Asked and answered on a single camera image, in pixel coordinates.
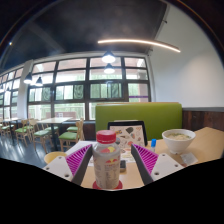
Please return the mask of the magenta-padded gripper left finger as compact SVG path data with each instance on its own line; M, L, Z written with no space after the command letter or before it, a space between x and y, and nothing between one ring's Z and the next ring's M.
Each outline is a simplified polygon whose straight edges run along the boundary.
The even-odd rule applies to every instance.
M44 170L76 185L81 185L89 160L92 145L86 145L67 156L57 156Z

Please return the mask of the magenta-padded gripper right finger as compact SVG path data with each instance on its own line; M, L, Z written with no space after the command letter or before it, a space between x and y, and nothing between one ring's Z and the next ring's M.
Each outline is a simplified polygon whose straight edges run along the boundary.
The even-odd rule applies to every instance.
M134 157L141 179L145 185L177 172L183 168L168 154L160 155L136 144L131 145L131 154Z

